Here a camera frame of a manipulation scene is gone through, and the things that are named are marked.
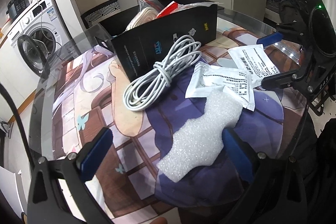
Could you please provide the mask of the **person left hand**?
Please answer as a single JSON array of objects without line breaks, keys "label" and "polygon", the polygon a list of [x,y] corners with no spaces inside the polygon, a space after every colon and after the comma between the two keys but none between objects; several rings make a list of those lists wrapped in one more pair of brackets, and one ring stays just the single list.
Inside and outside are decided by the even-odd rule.
[{"label": "person left hand", "polygon": [[164,217],[158,217],[151,221],[150,224],[167,224],[167,219],[165,219]]}]

